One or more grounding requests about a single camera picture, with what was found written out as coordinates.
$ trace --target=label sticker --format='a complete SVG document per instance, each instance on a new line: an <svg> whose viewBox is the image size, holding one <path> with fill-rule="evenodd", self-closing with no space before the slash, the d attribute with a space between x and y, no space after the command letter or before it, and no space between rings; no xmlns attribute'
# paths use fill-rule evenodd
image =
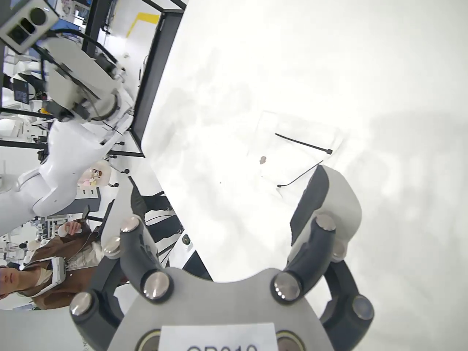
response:
<svg viewBox="0 0 468 351"><path fill-rule="evenodd" d="M163 326L159 351L276 351L273 323Z"/></svg>

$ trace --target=metal frame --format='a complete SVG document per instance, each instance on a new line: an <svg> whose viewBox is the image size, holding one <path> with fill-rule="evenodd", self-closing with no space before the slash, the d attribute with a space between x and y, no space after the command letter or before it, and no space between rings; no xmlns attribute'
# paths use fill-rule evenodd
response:
<svg viewBox="0 0 468 351"><path fill-rule="evenodd" d="M151 7L153 7L156 10L159 10L162 13L162 17L164 16L165 12L174 12L174 10L164 10L162 7L157 5L151 0L142 0L143 2L147 3ZM182 2L181 0L170 0L173 2L175 5L181 8L180 11L177 12L184 12L186 9L187 5ZM85 29L85 34L92 37L92 39L97 40L98 35L99 35L99 30L102 28L102 26L106 23L106 18L109 14L110 8L112 5L112 0L93 0L91 3L91 7L89 10L88 14L88 20L87 20L87 26ZM5 10L6 5L2 7L2 12L0 15L0 20L3 17L7 17L7 15L10 13L9 7L8 9ZM145 89L147 89L147 80L148 80L148 74L151 70L151 64L154 62L154 54L157 49L157 44L159 41L159 34L161 32L162 25L158 25L158 28L156 29L155 36L153 38L153 42L151 45L151 49L149 52L149 57L148 57L148 63L147 67L145 68L145 73L142 77L142 84L140 86L138 95L137 95L137 100L135 102L135 113L134 113L134 119L137 118L138 116L138 109L141 106L143 97L144 97L144 92ZM95 55L95 45L91 44L90 42L87 42L86 40L83 41L82 45L82 50L86 52L88 55L94 57ZM3 71L3 59L1 61L0 67L2 68ZM28 111L22 111L22 110L11 110L11 109L2 109L1 107L1 102L0 102L0 113L1 112L6 112L6 113L12 113L12 114L20 114L20 115L27 115L27 116L34 116L34 117L42 117L45 119L50 119L52 118L50 115L46 114L40 114L40 113L35 113L35 112L28 112ZM141 138L133 131L132 127L129 129L129 133L133 138L133 141L135 142L136 146L138 147L139 151L138 152L127 152L127 151L116 151L116 150L111 150L109 152L109 155L124 155L124 156L132 156L132 157L144 157L145 155L143 154L141 150ZM6 141L6 140L0 140L0 146L5 146L5 147L22 147L22 148L29 148L29 149L38 149L38 150L47 150L47 145L43 143L28 143L28 142L17 142L17 141Z"/></svg>
<svg viewBox="0 0 468 351"><path fill-rule="evenodd" d="M182 12L183 13L184 10L187 7L187 5L184 2L182 2L181 0L170 0L172 3L174 3L175 5L180 7L181 10L179 10L179 11L165 10L164 8L162 8L161 6L159 6L158 4L156 4L155 2L153 2L151 0L142 0L142 1L147 3L148 5L150 5L154 9L158 10L159 12L161 12L162 13L161 18L164 16L165 12ZM100 28L102 28L102 26L106 22L106 18L107 18L107 15L109 13L111 5L112 5L112 0L93 0L92 1L91 9L90 9L89 15L88 15L87 26L86 26L86 30L85 30L85 33L88 36L90 36L93 39L97 40L97 37L99 35L99 30L100 30ZM150 52L149 52L148 63L147 63L147 66L145 68L145 73L143 74L141 86L139 88L137 99L136 99L136 102L135 102L134 119L136 119L138 117L139 108L141 106L143 97L145 96L144 93L145 93L145 90L147 88L146 81L148 79L147 72L151 70L150 66L154 62L154 54L155 54L156 49L157 49L161 29L162 29L162 26L158 24L158 27L157 27L157 29L155 31L155 35L154 35L154 38L153 38L153 41L152 41L151 49L150 49ZM84 52L86 52L87 54L89 54L90 56L93 56L95 54L95 45L92 45L89 42L84 41L82 50ZM143 152L141 150L141 138L140 138L139 135L137 135L134 132L132 126L129 129L129 133L132 136L132 139L135 142L135 145L138 147L139 153L136 153L136 152L120 152L120 155L135 156L134 154L139 154L138 156L144 157L144 154L143 154Z"/></svg>

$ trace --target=vr headset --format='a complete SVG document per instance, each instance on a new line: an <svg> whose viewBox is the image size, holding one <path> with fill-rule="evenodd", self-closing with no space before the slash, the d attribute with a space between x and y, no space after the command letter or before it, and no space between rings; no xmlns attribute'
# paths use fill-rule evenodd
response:
<svg viewBox="0 0 468 351"><path fill-rule="evenodd" d="M48 257L48 258L41 259L40 261L38 261L38 263L42 261L47 261L47 260L50 260L52 264L52 283L50 283L50 285L42 289L42 291L38 292L37 294L31 297L37 297L42 294L45 294L47 291L50 291L52 288L62 284L65 281L65 277L67 276L67 274L65 272L64 258L63 257Z"/></svg>

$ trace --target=camera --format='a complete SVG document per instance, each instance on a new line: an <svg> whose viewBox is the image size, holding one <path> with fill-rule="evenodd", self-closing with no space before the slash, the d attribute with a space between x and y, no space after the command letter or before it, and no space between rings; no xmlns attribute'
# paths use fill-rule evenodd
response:
<svg viewBox="0 0 468 351"><path fill-rule="evenodd" d="M24 54L58 21L57 12L46 0L20 0L0 26L0 40Z"/></svg>

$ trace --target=metal screw head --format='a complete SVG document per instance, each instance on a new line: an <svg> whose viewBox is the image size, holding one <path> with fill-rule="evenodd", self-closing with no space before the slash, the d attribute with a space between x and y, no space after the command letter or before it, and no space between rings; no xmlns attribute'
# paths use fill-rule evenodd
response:
<svg viewBox="0 0 468 351"><path fill-rule="evenodd" d="M105 255L112 255L119 251L120 248L120 237L112 236L110 239L107 240L105 245L102 247Z"/></svg>
<svg viewBox="0 0 468 351"><path fill-rule="evenodd" d="M138 216L132 216L129 219L126 219L120 227L120 230L124 233L129 233L135 230L140 224L140 218Z"/></svg>
<svg viewBox="0 0 468 351"><path fill-rule="evenodd" d="M170 279L164 272L156 271L148 276L143 286L143 293L150 300L157 300L163 297L169 290Z"/></svg>
<svg viewBox="0 0 468 351"><path fill-rule="evenodd" d="M331 232L332 230L336 229L336 225L333 221L333 218L327 214L319 214L318 216L316 216L316 221L317 225L323 230L328 230Z"/></svg>
<svg viewBox="0 0 468 351"><path fill-rule="evenodd" d="M333 243L331 261L333 261L334 263L339 263L340 261L344 260L344 258L346 257L346 251L346 244L340 239L335 239L335 242Z"/></svg>
<svg viewBox="0 0 468 351"><path fill-rule="evenodd" d="M279 331L276 333L278 351L305 351L302 341L290 331Z"/></svg>
<svg viewBox="0 0 468 351"><path fill-rule="evenodd" d="M158 351L160 337L161 331L158 329L149 332L140 340L137 351Z"/></svg>
<svg viewBox="0 0 468 351"><path fill-rule="evenodd" d="M81 316L91 308L93 297L88 292L76 294L70 304L70 313L73 316Z"/></svg>
<svg viewBox="0 0 468 351"><path fill-rule="evenodd" d="M190 238L189 238L188 234L184 234L184 237L182 237L182 243L185 244L185 245L190 244Z"/></svg>
<svg viewBox="0 0 468 351"><path fill-rule="evenodd" d="M277 274L273 282L274 292L285 301L294 301L301 294L301 286L296 278L288 273Z"/></svg>
<svg viewBox="0 0 468 351"><path fill-rule="evenodd" d="M361 320L370 320L374 317L374 307L365 296L356 296L352 302L352 309L356 316Z"/></svg>

